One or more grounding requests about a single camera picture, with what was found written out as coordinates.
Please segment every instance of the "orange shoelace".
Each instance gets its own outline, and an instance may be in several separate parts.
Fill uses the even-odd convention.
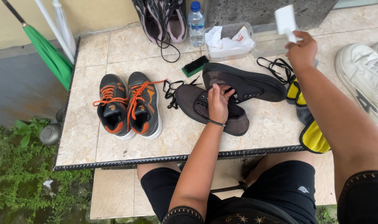
[[[129,99],[129,97],[127,97],[125,99],[121,98],[121,97],[115,97],[115,98],[113,98],[113,91],[114,91],[115,88],[116,87],[112,86],[112,85],[103,87],[101,89],[101,91],[102,91],[101,100],[93,102],[92,105],[93,106],[98,106],[98,104],[95,105],[96,103],[99,103],[99,104],[103,103],[103,105],[105,105],[105,104],[110,103],[110,102],[121,102],[123,104],[127,104],[128,105],[127,101]]]
[[[141,97],[141,95],[142,95],[143,90],[145,90],[146,86],[148,86],[149,84],[162,83],[165,80],[160,81],[160,82],[153,82],[153,83],[146,81],[145,83],[141,85],[136,85],[131,88],[133,95],[132,95],[132,98],[130,99],[130,108],[128,108],[128,117],[127,117],[128,121],[130,120],[130,115],[132,116],[134,120],[137,119],[137,117],[135,116],[135,108],[137,107],[137,100],[142,100],[143,102],[145,102],[145,100]]]

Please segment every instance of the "umbrella handle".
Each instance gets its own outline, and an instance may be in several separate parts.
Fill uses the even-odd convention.
[[[8,7],[10,12],[13,13],[14,16],[16,16],[17,20],[19,20],[20,23],[26,23],[24,19],[19,15],[19,13],[16,12],[16,10],[12,7],[12,5],[7,0],[2,0],[2,2]]]

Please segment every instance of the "hand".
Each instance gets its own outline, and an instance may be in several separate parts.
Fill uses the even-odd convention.
[[[228,119],[228,99],[235,93],[235,90],[225,93],[230,86],[219,86],[212,84],[209,90],[209,114],[210,120],[225,124]]]
[[[297,41],[297,44],[293,42],[286,44],[286,49],[289,49],[289,52],[286,53],[286,57],[289,58],[290,64],[297,74],[307,69],[314,68],[318,44],[309,33],[301,31],[293,31],[293,33],[296,37],[302,38],[302,40]]]

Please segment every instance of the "person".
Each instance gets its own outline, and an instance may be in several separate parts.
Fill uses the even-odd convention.
[[[329,142],[341,224],[378,223],[378,126],[368,114],[314,68],[316,41],[288,43],[287,57],[304,98]],[[228,86],[209,90],[210,120],[225,123]],[[183,171],[174,163],[138,165],[141,181],[162,224],[316,224],[315,155],[308,151],[268,154],[246,178],[241,197],[210,194],[223,127],[209,122]]]

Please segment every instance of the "brown suede shoe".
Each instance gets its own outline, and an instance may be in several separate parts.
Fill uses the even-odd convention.
[[[234,104],[251,98],[279,102],[287,94],[286,87],[272,76],[247,72],[220,63],[207,63],[203,68],[203,80],[206,89],[210,89],[213,83],[235,89],[236,93],[229,98]]]
[[[210,118],[208,109],[208,92],[193,85],[181,85],[175,91],[175,97],[179,107],[191,119],[207,124]],[[244,135],[249,127],[246,112],[243,108],[228,103],[228,120],[224,132],[234,135]]]

